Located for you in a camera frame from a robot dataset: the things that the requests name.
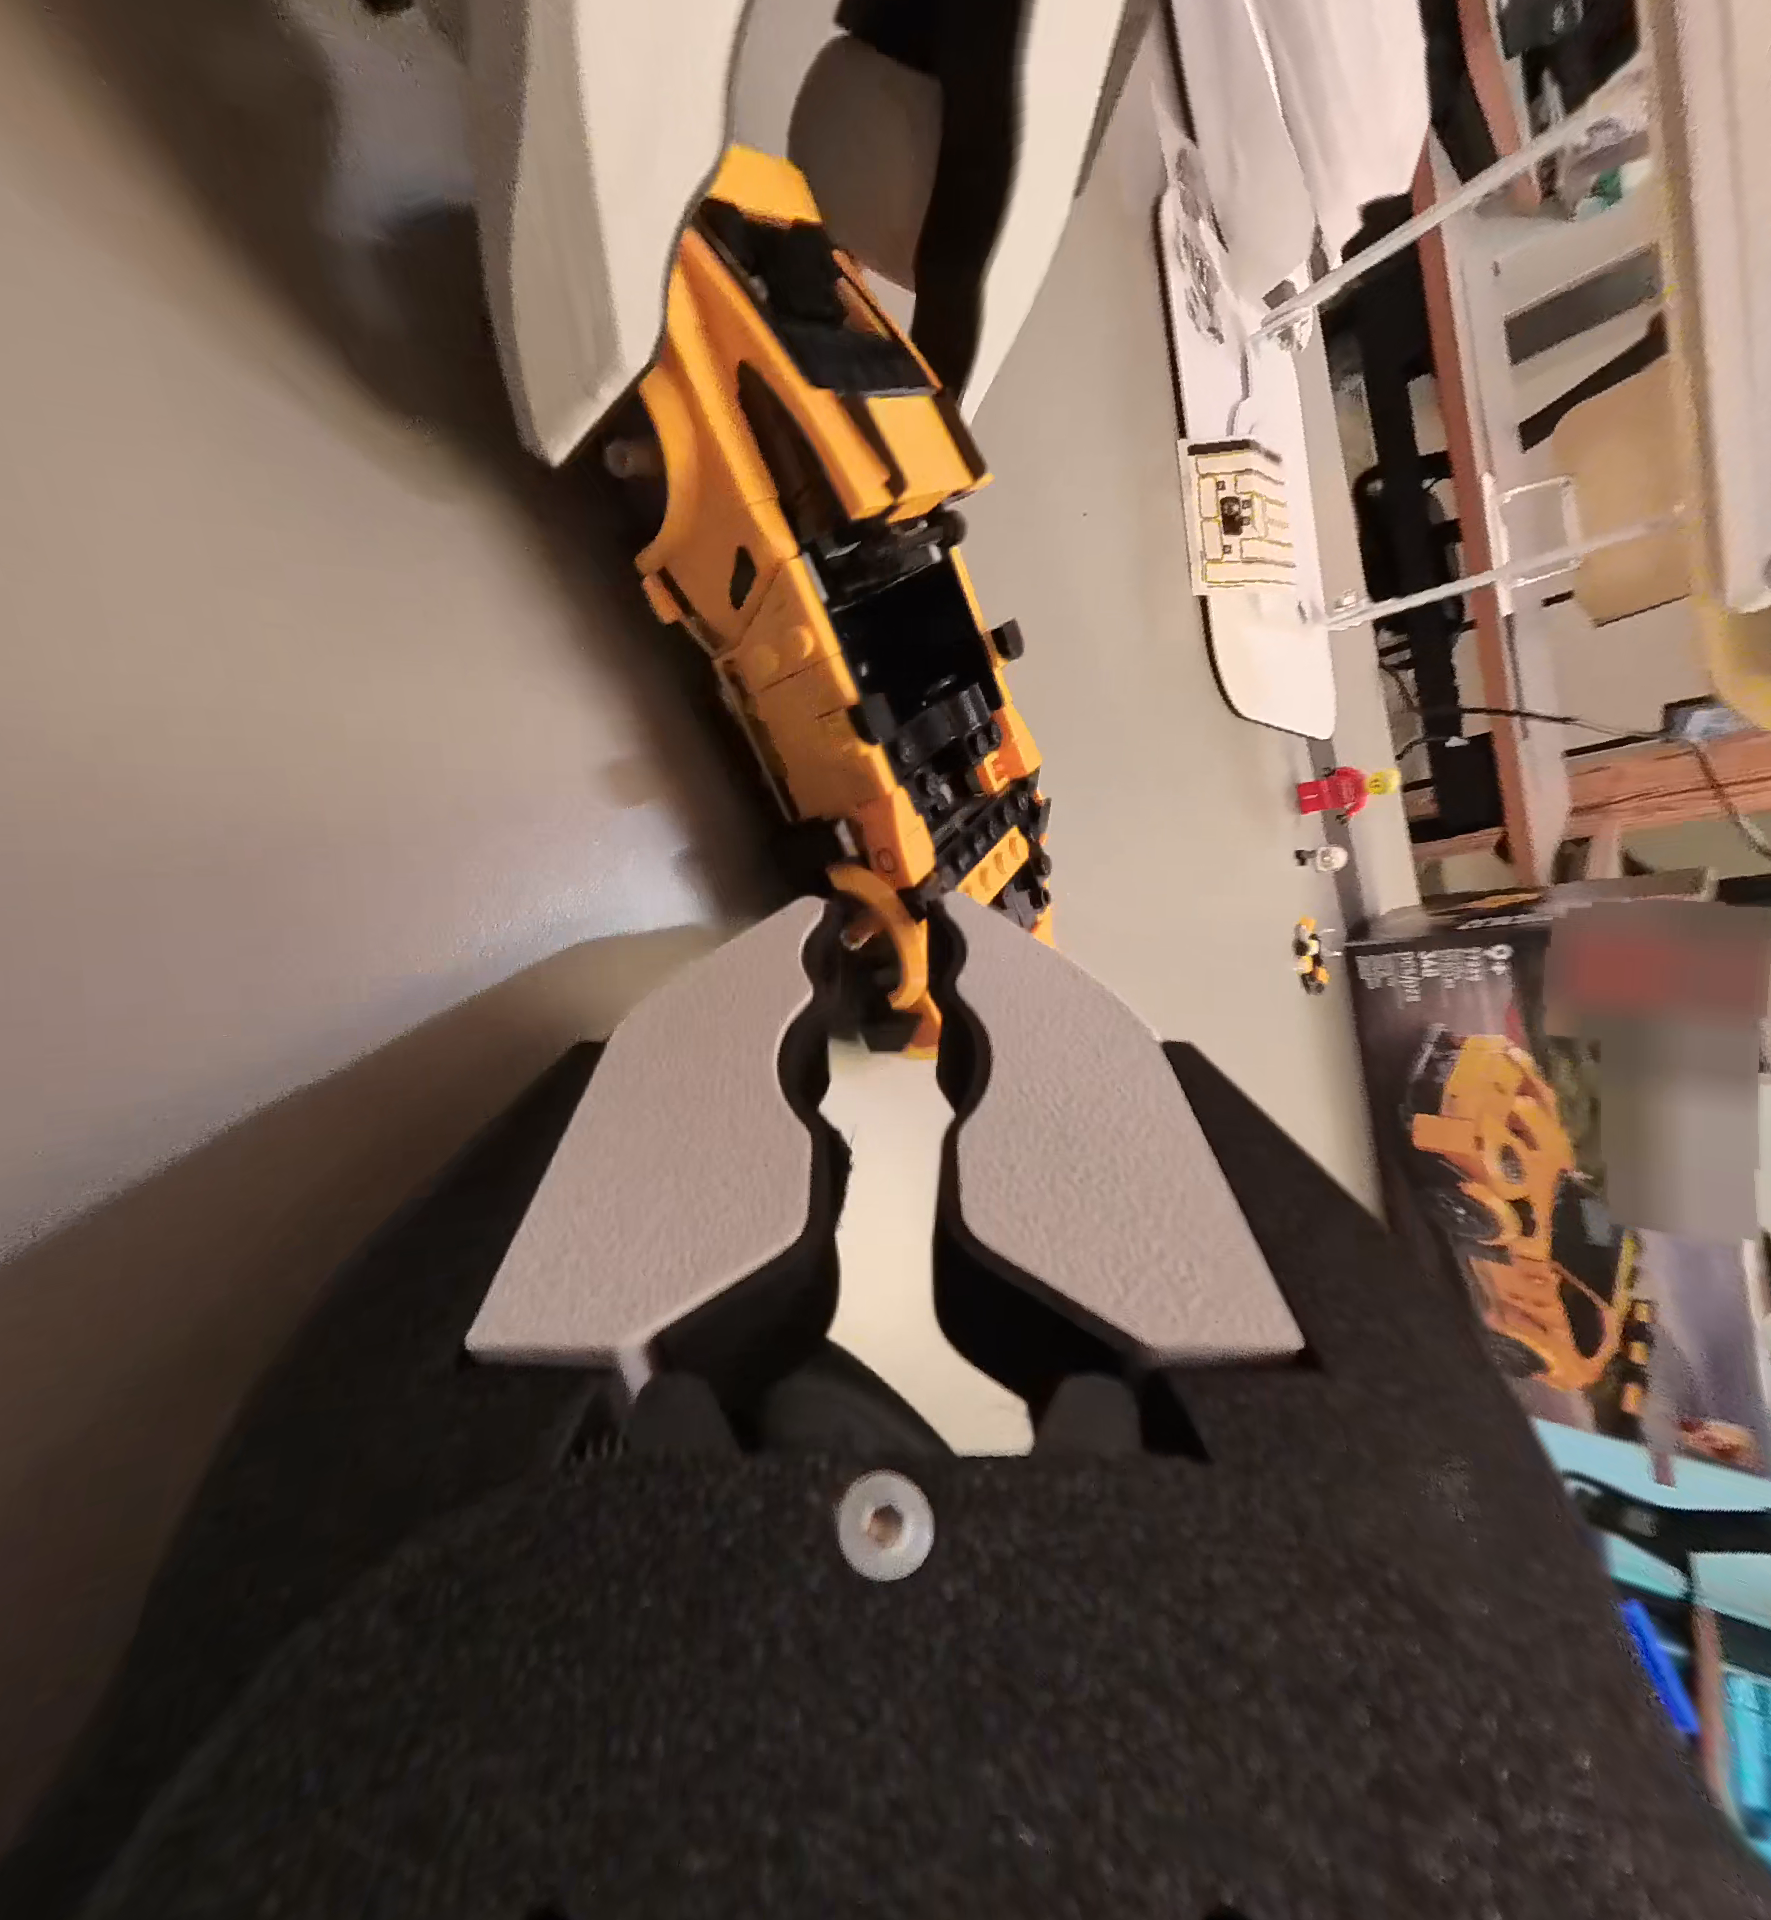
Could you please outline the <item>lego set box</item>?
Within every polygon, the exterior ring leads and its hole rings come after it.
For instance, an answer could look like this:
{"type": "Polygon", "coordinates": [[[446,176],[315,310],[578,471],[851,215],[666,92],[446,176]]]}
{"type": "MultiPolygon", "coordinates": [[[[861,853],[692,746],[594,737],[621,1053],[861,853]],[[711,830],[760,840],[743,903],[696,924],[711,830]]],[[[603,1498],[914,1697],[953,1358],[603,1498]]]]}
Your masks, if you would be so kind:
{"type": "Polygon", "coordinates": [[[1771,928],[1701,872],[1421,902],[1347,947],[1389,1222],[1514,1396],[1771,1477],[1771,928]]]}

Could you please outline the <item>orange lego car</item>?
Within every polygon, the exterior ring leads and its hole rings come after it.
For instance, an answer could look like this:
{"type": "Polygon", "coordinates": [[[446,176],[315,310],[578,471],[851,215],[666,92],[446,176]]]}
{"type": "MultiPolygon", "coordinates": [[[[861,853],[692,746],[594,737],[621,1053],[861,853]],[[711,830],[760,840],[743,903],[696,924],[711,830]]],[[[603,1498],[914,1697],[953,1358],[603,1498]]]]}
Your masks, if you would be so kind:
{"type": "Polygon", "coordinates": [[[603,460],[644,597],[772,794],[779,860],[841,903],[853,1026],[932,1059],[932,912],[961,894],[1048,942],[1050,804],[1009,685],[1021,630],[986,620],[963,556],[988,464],[792,161],[725,151],[603,460]]]}

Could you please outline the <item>clear plastic parts bag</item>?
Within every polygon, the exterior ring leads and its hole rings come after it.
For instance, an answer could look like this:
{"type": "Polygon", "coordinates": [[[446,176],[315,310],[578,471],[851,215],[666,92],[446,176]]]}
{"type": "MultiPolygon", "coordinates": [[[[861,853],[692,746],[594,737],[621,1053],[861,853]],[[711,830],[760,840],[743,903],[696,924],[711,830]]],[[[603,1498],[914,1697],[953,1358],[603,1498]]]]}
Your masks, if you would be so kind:
{"type": "Polygon", "coordinates": [[[1259,303],[1314,251],[1339,262],[1428,141],[1418,2],[1176,2],[1205,203],[1233,292],[1259,303]]]}

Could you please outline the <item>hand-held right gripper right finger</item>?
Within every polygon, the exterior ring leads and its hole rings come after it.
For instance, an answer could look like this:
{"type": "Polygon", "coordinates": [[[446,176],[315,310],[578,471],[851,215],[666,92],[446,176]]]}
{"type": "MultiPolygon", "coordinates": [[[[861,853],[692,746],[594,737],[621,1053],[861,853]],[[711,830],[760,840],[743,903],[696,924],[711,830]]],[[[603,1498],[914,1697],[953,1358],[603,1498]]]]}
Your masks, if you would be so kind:
{"type": "Polygon", "coordinates": [[[940,1005],[934,1276],[961,1307],[1037,1307],[1124,1373],[1292,1362],[1306,1337],[1160,1036],[1100,979],[993,908],[930,926],[940,1005]]]}

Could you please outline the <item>lego sticker sheet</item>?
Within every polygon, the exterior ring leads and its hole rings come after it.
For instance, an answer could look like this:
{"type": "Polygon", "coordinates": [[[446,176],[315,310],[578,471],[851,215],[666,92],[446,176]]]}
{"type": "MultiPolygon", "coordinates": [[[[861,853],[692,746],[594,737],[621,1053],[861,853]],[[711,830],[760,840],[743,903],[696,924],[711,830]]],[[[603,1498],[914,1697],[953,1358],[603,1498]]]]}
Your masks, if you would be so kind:
{"type": "Polygon", "coordinates": [[[1177,438],[1188,584],[1196,597],[1298,592],[1298,543],[1279,453],[1256,438],[1177,438]]]}

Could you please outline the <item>booklet stand with white base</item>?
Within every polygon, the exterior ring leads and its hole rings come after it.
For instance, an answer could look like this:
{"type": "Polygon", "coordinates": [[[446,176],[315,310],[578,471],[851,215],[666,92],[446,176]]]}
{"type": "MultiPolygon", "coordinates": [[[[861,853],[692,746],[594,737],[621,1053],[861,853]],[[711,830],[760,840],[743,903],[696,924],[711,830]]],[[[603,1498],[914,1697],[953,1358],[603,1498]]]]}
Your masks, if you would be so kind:
{"type": "MultiPolygon", "coordinates": [[[[1544,157],[1589,141],[1601,127],[1644,134],[1642,115],[1622,115],[1599,118],[1582,137],[1541,151],[1544,131],[1520,147],[1535,154],[1533,167],[1502,180],[1474,215],[1533,173],[1544,157]]],[[[1331,637],[1389,616],[1396,606],[1339,606],[1326,594],[1296,356],[1309,345],[1316,315],[1387,262],[1415,249],[1434,220],[1415,210],[1352,262],[1334,263],[1321,277],[1304,277],[1301,270],[1259,303],[1249,303],[1228,283],[1194,142],[1171,139],[1166,161],[1160,247],[1169,272],[1168,325],[1177,366],[1182,437],[1202,443],[1256,438],[1279,453],[1298,543],[1298,592],[1197,597],[1212,666],[1238,717],[1306,739],[1326,737],[1337,720],[1331,637]]]]}

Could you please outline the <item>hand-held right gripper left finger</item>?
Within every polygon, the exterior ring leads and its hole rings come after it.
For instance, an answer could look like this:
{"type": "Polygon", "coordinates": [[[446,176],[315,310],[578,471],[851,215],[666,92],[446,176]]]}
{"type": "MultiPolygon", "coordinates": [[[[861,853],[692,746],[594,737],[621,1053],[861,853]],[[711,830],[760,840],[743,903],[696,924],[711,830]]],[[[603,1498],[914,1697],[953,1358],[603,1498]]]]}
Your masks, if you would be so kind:
{"type": "Polygon", "coordinates": [[[831,1328],[846,1144],[824,1118],[838,918],[803,898],[643,997],[466,1332],[476,1360],[789,1373],[831,1328]]]}

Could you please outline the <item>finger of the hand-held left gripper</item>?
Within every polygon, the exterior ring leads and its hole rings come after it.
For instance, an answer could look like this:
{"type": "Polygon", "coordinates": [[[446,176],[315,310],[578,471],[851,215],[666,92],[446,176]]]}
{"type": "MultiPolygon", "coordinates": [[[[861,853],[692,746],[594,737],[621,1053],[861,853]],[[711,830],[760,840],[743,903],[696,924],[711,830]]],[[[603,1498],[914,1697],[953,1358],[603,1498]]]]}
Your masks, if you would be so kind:
{"type": "Polygon", "coordinates": [[[656,354],[744,2],[468,4],[468,161],[519,435],[565,464],[656,354]]]}
{"type": "Polygon", "coordinates": [[[911,295],[914,346],[963,413],[1017,345],[1155,17],[841,4],[841,240],[911,295]]]}

